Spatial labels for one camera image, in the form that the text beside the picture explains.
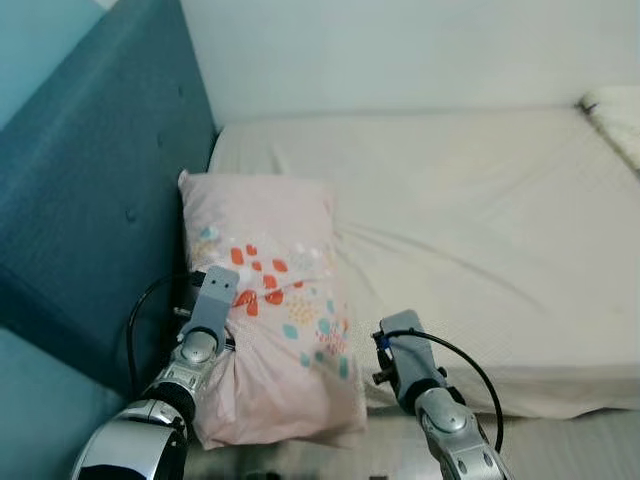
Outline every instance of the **white wall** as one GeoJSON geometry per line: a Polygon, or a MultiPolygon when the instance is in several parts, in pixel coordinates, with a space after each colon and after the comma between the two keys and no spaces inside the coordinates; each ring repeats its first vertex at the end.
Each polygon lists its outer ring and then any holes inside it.
{"type": "Polygon", "coordinates": [[[570,104],[638,83],[636,0],[182,0],[218,125],[570,104]]]}

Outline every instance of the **mattress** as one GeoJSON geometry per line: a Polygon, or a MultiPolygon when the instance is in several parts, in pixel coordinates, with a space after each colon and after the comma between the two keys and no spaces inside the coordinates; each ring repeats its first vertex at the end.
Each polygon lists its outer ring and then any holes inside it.
{"type": "MultiPolygon", "coordinates": [[[[369,335],[407,308],[485,368],[507,414],[640,406],[640,185],[576,111],[230,125],[211,171],[333,185],[369,406],[395,403],[369,335]]],[[[464,361],[434,355],[491,411],[464,361]]]]}

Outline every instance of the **headboard button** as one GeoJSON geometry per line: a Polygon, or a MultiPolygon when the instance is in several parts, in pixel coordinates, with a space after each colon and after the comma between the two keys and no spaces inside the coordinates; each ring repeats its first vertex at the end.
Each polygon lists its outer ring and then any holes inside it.
{"type": "Polygon", "coordinates": [[[127,217],[127,221],[129,223],[133,223],[138,219],[138,215],[136,214],[136,211],[133,208],[127,208],[127,211],[125,212],[125,216],[127,217]]]}

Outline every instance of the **teal upholstered headboard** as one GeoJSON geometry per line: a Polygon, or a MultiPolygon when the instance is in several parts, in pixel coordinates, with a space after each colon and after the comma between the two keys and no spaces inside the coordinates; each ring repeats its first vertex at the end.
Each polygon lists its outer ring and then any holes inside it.
{"type": "MultiPolygon", "coordinates": [[[[128,392],[123,327],[181,262],[177,175],[214,125],[178,0],[121,0],[0,133],[3,327],[128,392]]],[[[136,331],[148,372],[169,292],[136,331]]]]}

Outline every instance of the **black cable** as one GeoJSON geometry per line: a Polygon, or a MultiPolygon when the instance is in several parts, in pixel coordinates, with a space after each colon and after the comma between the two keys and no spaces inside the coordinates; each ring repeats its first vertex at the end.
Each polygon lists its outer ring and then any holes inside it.
{"type": "Polygon", "coordinates": [[[443,347],[448,348],[449,350],[451,350],[454,353],[457,353],[462,358],[464,358],[469,363],[469,365],[471,365],[474,368],[474,370],[476,372],[478,372],[480,377],[482,377],[482,380],[484,381],[484,384],[487,386],[487,389],[489,390],[489,394],[491,395],[491,400],[493,400],[493,407],[494,407],[494,409],[496,411],[496,417],[497,417],[497,422],[498,422],[498,432],[496,434],[496,445],[495,445],[494,448],[496,449],[496,452],[500,453],[500,449],[502,448],[502,439],[504,437],[504,418],[503,418],[503,415],[502,415],[502,407],[500,406],[500,399],[498,398],[498,394],[496,393],[496,389],[493,388],[493,384],[491,383],[491,380],[489,380],[489,377],[487,376],[487,374],[484,373],[484,370],[482,370],[482,368],[480,368],[480,365],[478,365],[475,362],[475,360],[473,358],[471,358],[467,353],[465,353],[463,350],[461,350],[460,348],[456,347],[452,343],[449,343],[446,340],[443,340],[442,338],[436,337],[434,335],[430,335],[430,334],[424,333],[424,332],[419,332],[417,330],[414,330],[413,328],[411,328],[409,330],[393,330],[393,331],[391,331],[389,333],[386,333],[384,336],[386,338],[403,337],[403,336],[412,336],[412,337],[425,338],[425,339],[430,340],[432,342],[438,343],[438,344],[442,345],[443,347]]]}
{"type": "Polygon", "coordinates": [[[166,277],[159,278],[151,285],[147,287],[144,293],[138,298],[138,301],[133,306],[131,313],[129,314],[129,321],[127,322],[127,360],[129,362],[129,379],[131,380],[131,391],[135,397],[138,394],[138,370],[136,368],[136,359],[133,349],[133,328],[135,327],[136,318],[138,317],[138,311],[144,304],[145,300],[159,287],[177,279],[188,278],[190,273],[176,273],[167,275],[166,277]]]}

